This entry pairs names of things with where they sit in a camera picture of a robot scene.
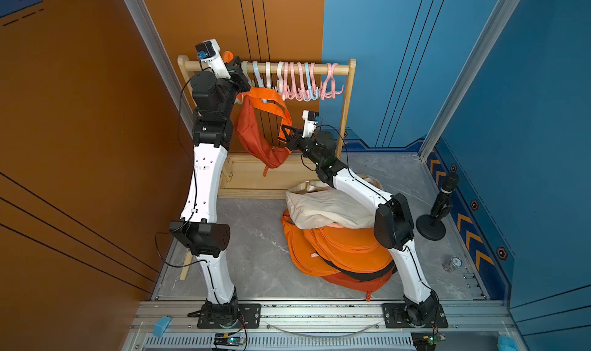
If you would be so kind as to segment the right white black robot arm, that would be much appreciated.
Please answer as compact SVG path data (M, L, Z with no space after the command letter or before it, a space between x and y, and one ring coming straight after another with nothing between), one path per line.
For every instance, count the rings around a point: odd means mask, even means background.
M309 159L323 183L352 197L372 213L374 237L388 249L403 283L407 323L435 326L442 313L440 298L428 284L416 255L414 221L406 197L379 189L355 174L336 156L331 133L316 132L315 126L309 132L287 125L281 130L279 140Z

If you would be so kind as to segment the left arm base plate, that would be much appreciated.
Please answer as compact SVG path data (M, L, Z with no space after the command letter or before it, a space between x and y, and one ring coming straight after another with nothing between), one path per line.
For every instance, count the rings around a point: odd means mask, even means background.
M206 302L199 314L199 329L240 328L258 329L261 320L260 303L235 303L218 305Z

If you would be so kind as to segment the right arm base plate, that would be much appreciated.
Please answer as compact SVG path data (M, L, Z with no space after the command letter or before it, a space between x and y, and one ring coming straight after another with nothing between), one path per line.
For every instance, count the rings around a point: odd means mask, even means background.
M424 313L416 306L408 306L404 303L384 303L382 311L386 327L389 329L446 329L449 327L441 304Z

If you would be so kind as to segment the beige sling bag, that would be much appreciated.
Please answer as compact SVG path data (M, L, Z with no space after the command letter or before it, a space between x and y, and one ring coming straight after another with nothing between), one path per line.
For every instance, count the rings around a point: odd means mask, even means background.
M299 229L324 226L365 229L374 226L374 213L348 194L320 180L306 181L288 189L286 205Z

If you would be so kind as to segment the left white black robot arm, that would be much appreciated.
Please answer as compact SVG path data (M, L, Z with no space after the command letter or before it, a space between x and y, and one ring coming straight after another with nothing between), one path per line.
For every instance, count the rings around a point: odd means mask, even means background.
M218 222L216 204L232 139L232 108L238 94L250 86L240 58L228 53L195 74L189 86L195 101L192 180L181 218L170 224L169 231L202 268L208 293L199 317L230 326L238 320L239 302L225 253L230 228Z

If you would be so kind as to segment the dark orange sling bag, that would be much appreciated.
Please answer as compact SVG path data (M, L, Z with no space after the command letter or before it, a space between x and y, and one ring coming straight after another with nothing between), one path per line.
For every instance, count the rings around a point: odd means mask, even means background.
M381 289L391 277L392 273L387 273L384 276L374 280L361 281L356 280L345 273L336 273L329 276L324 276L323 280L338 286L360 291L365 294L366 301L370 301L372 294Z

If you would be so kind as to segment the orange bag with black strap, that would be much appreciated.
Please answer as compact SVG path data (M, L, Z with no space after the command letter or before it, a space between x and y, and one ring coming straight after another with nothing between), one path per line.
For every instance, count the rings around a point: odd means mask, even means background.
M324 259L324 262L331 266L334 269L337 269L341 273L348 275L349 277L353 278L354 280L358 280L361 282L369 282L370 280L376 280L378 278L384 277L386 274L394 274L397 271L396 265L393 260L383 269L380 269L376 272L371 273L357 273L352 272L349 270L345 270L343 268L338 267L334 263L330 262L329 260Z

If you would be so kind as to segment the bright orange sling bag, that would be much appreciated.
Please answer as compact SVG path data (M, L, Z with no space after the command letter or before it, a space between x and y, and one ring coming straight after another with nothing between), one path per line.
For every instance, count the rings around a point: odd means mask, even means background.
M291 260L302 273L311 277L327 277L339 272L338 269L329 266L316 252L303 230L292 221L287 209L283 212L281 223Z
M324 226L305 229L304 238L327 263L358 274L374 274L395 267L388 249L374 237L373 228L349 229Z

